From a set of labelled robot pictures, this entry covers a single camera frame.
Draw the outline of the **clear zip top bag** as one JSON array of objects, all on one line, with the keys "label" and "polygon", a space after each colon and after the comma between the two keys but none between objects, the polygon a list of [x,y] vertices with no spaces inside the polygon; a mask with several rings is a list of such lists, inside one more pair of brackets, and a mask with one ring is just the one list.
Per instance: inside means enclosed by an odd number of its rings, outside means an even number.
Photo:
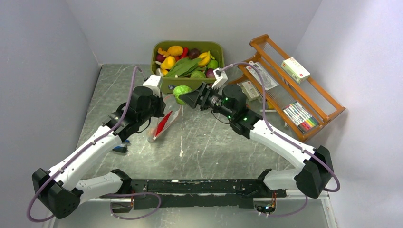
[{"label": "clear zip top bag", "polygon": [[151,125],[147,130],[147,140],[152,143],[156,141],[171,125],[176,122],[182,112],[182,105],[178,104],[173,94],[166,95],[163,99],[166,104],[163,117],[153,117]]}]

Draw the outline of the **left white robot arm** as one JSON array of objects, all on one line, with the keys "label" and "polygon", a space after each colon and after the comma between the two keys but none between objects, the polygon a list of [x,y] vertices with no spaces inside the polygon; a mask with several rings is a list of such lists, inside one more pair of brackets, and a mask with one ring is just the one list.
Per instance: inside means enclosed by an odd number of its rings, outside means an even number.
[{"label": "left white robot arm", "polygon": [[85,144],[49,170],[39,168],[32,174],[35,198],[52,213],[63,219],[80,204],[104,195],[121,198],[133,193],[131,178],[120,169],[104,176],[83,180],[82,177],[107,153],[129,136],[139,133],[144,123],[162,117],[165,103],[155,86],[137,86],[129,101],[111,113]]}]

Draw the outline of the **red chili pepper toy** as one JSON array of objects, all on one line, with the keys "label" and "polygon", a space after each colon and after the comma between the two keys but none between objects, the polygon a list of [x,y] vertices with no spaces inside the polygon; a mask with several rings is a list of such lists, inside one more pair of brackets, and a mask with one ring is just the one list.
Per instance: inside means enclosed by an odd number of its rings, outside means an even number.
[{"label": "red chili pepper toy", "polygon": [[159,134],[164,130],[170,116],[172,115],[172,111],[170,111],[167,115],[165,115],[162,120],[160,120],[157,124],[157,127],[154,131],[154,138],[157,138]]}]

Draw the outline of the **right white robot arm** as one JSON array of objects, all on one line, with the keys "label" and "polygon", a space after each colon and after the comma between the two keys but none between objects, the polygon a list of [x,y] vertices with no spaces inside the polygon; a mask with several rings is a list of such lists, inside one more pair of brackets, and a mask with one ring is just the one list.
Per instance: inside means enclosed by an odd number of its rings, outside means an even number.
[{"label": "right white robot arm", "polygon": [[261,143],[294,166],[292,170],[268,171],[256,189],[259,195],[269,196],[274,190],[298,190],[316,199],[334,174],[329,150],[306,145],[269,124],[262,115],[246,105],[247,97],[237,84],[227,85],[222,92],[202,85],[179,96],[191,108],[211,109],[225,116],[234,132]]}]

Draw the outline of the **green custard apple toy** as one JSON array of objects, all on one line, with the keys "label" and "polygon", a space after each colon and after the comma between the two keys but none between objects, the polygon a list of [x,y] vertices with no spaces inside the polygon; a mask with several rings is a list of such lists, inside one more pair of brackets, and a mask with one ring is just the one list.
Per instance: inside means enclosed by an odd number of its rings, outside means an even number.
[{"label": "green custard apple toy", "polygon": [[192,92],[192,89],[190,87],[188,87],[186,85],[179,85],[174,88],[173,95],[178,104],[186,105],[186,103],[182,99],[180,99],[179,96],[190,93],[190,92]]}]

